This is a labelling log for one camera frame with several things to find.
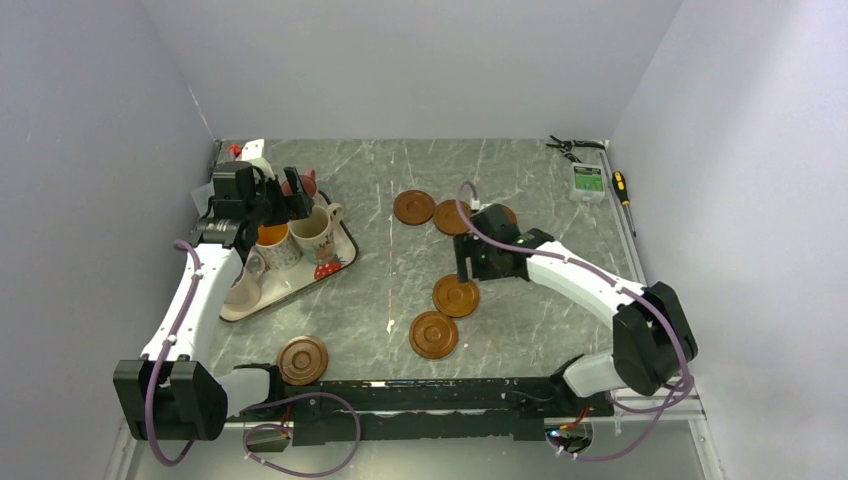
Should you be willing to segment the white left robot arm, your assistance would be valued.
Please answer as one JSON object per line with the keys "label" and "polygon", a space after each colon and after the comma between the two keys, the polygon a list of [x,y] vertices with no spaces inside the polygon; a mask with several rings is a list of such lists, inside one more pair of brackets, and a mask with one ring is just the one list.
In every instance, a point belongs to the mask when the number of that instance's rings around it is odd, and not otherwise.
{"label": "white left robot arm", "polygon": [[215,167],[213,193],[187,239],[180,284],[154,336],[138,358],[113,373],[120,406],[137,440],[214,440],[227,419],[249,407],[272,420],[287,406],[286,390],[267,365],[216,377],[208,369],[212,327],[242,274],[259,229],[305,219],[314,202],[294,167],[275,174],[256,161]]}

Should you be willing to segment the dark brown wooden coaster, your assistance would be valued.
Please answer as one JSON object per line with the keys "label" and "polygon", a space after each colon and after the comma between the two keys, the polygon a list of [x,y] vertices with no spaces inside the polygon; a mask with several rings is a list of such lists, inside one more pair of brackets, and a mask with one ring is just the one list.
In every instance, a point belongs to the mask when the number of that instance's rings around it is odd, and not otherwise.
{"label": "dark brown wooden coaster", "polygon": [[314,336],[298,336],[287,342],[277,355],[277,366],[283,381],[303,386],[319,380],[329,363],[324,342]]}

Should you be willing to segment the cream patterned mug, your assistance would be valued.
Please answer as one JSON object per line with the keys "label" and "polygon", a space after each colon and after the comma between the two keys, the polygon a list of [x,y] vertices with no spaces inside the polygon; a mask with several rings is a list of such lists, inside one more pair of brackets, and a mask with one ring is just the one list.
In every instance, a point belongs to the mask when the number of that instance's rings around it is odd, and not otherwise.
{"label": "cream patterned mug", "polygon": [[288,223],[291,235],[310,263],[321,266],[333,260],[336,254],[334,229],[344,214],[345,208],[339,203],[314,205],[308,218]]}

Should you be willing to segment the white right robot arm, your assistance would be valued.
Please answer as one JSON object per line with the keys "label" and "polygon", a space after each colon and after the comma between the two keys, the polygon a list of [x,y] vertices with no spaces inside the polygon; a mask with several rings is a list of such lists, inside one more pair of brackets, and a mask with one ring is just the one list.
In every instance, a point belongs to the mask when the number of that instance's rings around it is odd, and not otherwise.
{"label": "white right robot arm", "polygon": [[521,231],[501,204],[459,219],[468,229],[454,238],[460,282],[520,278],[568,298],[611,332],[609,350],[578,355],[553,375],[557,411],[574,415],[590,396],[622,388],[650,396],[675,376],[690,384],[698,346],[671,286],[626,280],[539,229]]}

